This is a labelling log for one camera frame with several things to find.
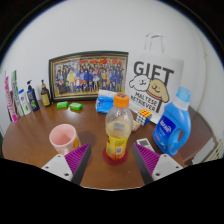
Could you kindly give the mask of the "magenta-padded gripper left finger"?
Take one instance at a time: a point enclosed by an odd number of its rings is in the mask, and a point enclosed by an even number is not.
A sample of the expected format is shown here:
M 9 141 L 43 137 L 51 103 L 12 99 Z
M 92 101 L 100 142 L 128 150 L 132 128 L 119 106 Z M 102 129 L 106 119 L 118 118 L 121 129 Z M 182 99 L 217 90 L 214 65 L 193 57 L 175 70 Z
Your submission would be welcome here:
M 91 145 L 85 144 L 67 155 L 57 154 L 42 169 L 79 185 L 90 155 Z

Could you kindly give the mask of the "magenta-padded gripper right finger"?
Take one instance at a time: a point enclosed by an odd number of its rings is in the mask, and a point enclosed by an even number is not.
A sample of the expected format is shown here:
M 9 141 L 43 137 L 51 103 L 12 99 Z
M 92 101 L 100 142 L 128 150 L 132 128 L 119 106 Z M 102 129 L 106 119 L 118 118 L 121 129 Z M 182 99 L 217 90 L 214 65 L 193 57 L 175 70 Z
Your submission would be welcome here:
M 145 185 L 182 169 L 168 154 L 159 155 L 137 143 L 133 144 L 133 154 Z

